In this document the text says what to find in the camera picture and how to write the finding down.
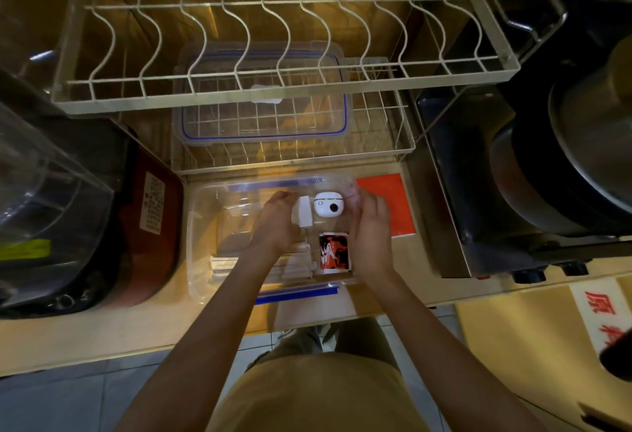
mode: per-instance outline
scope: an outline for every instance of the person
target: person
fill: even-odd
[[[360,197],[348,236],[353,271],[389,316],[451,429],[545,431],[408,289],[393,267],[386,202],[362,190]],[[428,430],[373,318],[343,323],[336,352],[313,354],[320,341],[309,330],[282,339],[217,405],[261,285],[291,244],[296,200],[279,191],[265,204],[247,250],[116,432]]]

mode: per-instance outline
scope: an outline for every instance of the metal shelf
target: metal shelf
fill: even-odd
[[[477,38],[452,48],[465,25]],[[519,69],[486,0],[71,0],[65,31],[52,100],[73,115],[498,83]],[[290,68],[281,58],[256,72],[240,69],[240,60],[231,69],[197,71],[214,41],[242,41],[246,51],[257,41],[280,41],[286,52],[296,41],[321,41],[321,58],[337,44],[358,60]],[[181,71],[178,55],[191,42],[200,45],[197,61]],[[372,76],[370,57],[389,57],[393,76]],[[281,87],[244,88],[253,74],[270,74]],[[304,74],[322,80],[284,82]],[[335,79],[348,74],[350,81]],[[234,87],[196,90],[205,79]],[[174,92],[183,81],[191,88]]]
[[[377,81],[389,67],[370,69]],[[364,74],[358,66],[350,76]],[[322,160],[353,160],[406,155],[415,149],[408,122],[408,106],[397,91],[353,95],[351,131],[328,140],[278,140],[232,142],[210,146],[188,146],[172,136],[171,168],[180,175],[218,172],[265,166],[304,164]]]

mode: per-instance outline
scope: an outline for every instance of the white camera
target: white camera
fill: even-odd
[[[314,197],[314,211],[320,217],[336,217],[344,211],[342,194],[319,192]]]

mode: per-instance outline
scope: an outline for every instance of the wooden countertop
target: wooden countertop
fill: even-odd
[[[397,162],[352,165],[346,171],[363,177],[400,172],[401,165]],[[545,285],[518,285],[509,275],[486,280],[443,279],[433,270],[419,234],[393,239],[393,253],[396,269],[428,306],[551,287],[578,279],[566,277],[556,267],[547,271]],[[589,270],[593,276],[632,271],[632,258],[595,260],[589,263]],[[0,376],[172,347],[202,307],[189,296],[186,263],[182,262],[161,292],[132,308],[96,307],[68,316],[0,321]],[[286,330],[379,313],[379,305],[366,287],[349,285],[336,295],[256,306],[246,333]]]

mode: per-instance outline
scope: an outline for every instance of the chinese character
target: chinese character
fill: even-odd
[[[617,326],[601,326],[599,330],[608,335],[608,340],[605,341],[606,345],[612,345],[623,336],[623,331]]]
[[[586,297],[589,300],[589,306],[594,313],[604,314],[616,314],[610,302],[610,297],[607,294],[597,294],[594,292],[586,292]]]

